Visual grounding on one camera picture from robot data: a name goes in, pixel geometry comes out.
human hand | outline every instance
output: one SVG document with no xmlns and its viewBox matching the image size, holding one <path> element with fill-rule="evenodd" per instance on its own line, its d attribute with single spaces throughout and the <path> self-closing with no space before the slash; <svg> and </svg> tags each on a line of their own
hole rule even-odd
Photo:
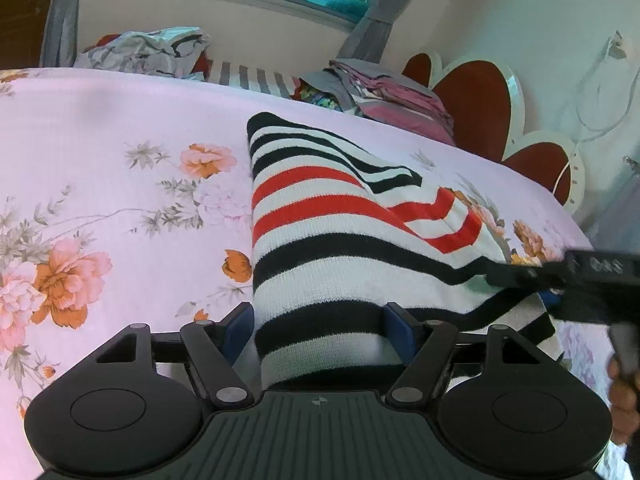
<svg viewBox="0 0 640 480">
<path fill-rule="evenodd" d="M 611 441 L 620 446 L 628 444 L 633 434 L 640 426 L 636 391 L 622 378 L 620 378 L 620 366 L 615 356 L 609 361 L 607 374 L 613 380 L 609 387 L 609 400 L 611 402 L 611 418 L 613 420 L 613 433 Z M 636 388 L 640 390 L 640 371 L 634 377 Z"/>
</svg>

brown wooden door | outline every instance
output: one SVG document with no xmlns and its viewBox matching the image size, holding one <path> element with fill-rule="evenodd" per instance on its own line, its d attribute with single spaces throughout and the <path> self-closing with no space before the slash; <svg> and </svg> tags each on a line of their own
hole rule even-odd
<svg viewBox="0 0 640 480">
<path fill-rule="evenodd" d="M 0 70 L 38 66 L 51 0 L 0 0 Z"/>
</svg>

red stripe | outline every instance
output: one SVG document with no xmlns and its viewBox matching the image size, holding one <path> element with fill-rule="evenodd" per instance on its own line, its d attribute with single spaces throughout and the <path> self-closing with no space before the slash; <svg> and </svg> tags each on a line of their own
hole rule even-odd
<svg viewBox="0 0 640 480">
<path fill-rule="evenodd" d="M 349 182 L 356 186 L 363 187 L 357 178 L 347 174 L 343 171 L 334 170 L 333 168 L 326 168 L 322 166 L 302 166 L 300 168 L 292 168 L 287 171 L 278 173 L 271 178 L 265 180 L 258 189 L 254 192 L 251 207 L 255 206 L 264 197 L 269 196 L 271 193 L 275 193 L 279 189 L 283 189 L 292 184 L 297 184 L 305 180 L 312 180 L 314 178 L 330 178 L 332 180 L 341 180 L 343 182 Z"/>
<path fill-rule="evenodd" d="M 441 187 L 436 194 L 436 200 L 432 204 L 420 202 L 403 202 L 388 208 L 402 222 L 413 220 L 442 220 L 445 218 L 456 200 L 452 191 Z"/>
<path fill-rule="evenodd" d="M 367 198 L 353 195 L 315 196 L 305 198 L 293 204 L 287 204 L 260 218 L 254 225 L 254 245 L 260 237 L 281 226 L 293 224 L 309 218 L 331 214 L 356 214 L 381 220 L 393 227 L 414 235 L 443 254 L 452 253 L 472 245 L 478 239 L 482 221 L 479 216 L 468 210 L 462 227 L 455 233 L 437 238 L 422 238 L 409 229 L 392 212 Z"/>
</svg>

white wall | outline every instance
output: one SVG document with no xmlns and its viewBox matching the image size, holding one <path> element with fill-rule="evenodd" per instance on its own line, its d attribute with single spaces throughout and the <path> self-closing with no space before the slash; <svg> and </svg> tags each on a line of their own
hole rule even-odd
<svg viewBox="0 0 640 480">
<path fill-rule="evenodd" d="M 412 0 L 394 25 L 383 63 L 402 70 L 448 1 Z M 221 0 L 80 0 L 78 47 L 105 34 L 174 25 L 206 30 L 212 36 L 210 56 L 290 75 L 320 70 L 347 37 L 343 30 L 289 14 Z"/>
<path fill-rule="evenodd" d="M 616 29 L 640 53 L 640 0 L 450 0 L 427 43 L 444 62 L 478 54 L 506 63 L 522 83 L 525 132 L 549 128 L 578 139 L 583 129 L 572 105 L 575 89 Z M 620 116 L 639 63 L 640 57 L 598 70 L 582 100 L 590 124 L 603 127 Z M 639 108 L 637 95 L 622 126 L 580 149 L 587 193 L 576 219 L 583 226 L 628 177 L 622 156 L 640 156 Z"/>
</svg>

folded sweater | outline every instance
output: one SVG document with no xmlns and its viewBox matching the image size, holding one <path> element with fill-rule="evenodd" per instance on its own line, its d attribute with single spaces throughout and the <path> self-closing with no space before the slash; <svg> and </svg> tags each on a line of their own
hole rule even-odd
<svg viewBox="0 0 640 480">
<path fill-rule="evenodd" d="M 382 333 L 389 301 L 462 332 L 503 323 L 560 356 L 538 295 L 486 282 L 502 251 L 450 190 L 273 114 L 252 117 L 248 137 L 263 388 L 386 390 L 403 370 Z"/>
</svg>

